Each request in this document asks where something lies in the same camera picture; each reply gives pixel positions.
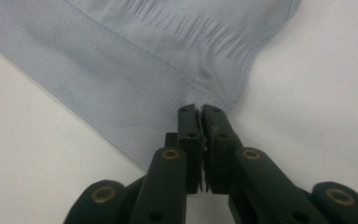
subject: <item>metal rivet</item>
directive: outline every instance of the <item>metal rivet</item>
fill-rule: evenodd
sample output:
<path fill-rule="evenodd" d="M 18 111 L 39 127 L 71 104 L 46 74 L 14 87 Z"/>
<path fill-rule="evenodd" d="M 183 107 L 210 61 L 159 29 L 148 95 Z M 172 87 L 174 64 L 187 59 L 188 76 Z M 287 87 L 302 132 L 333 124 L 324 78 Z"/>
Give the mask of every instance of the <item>metal rivet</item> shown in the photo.
<path fill-rule="evenodd" d="M 95 203 L 106 203 L 116 196 L 116 189 L 112 186 L 100 187 L 92 192 L 92 200 Z"/>
<path fill-rule="evenodd" d="M 354 205 L 354 198 L 342 189 L 326 189 L 326 195 L 336 203 Z"/>
<path fill-rule="evenodd" d="M 254 150 L 248 149 L 242 152 L 242 156 L 250 160 L 257 160 L 260 158 L 260 154 Z"/>
<path fill-rule="evenodd" d="M 179 152 L 176 151 L 175 149 L 167 149 L 162 152 L 162 157 L 168 160 L 176 159 L 179 157 Z"/>

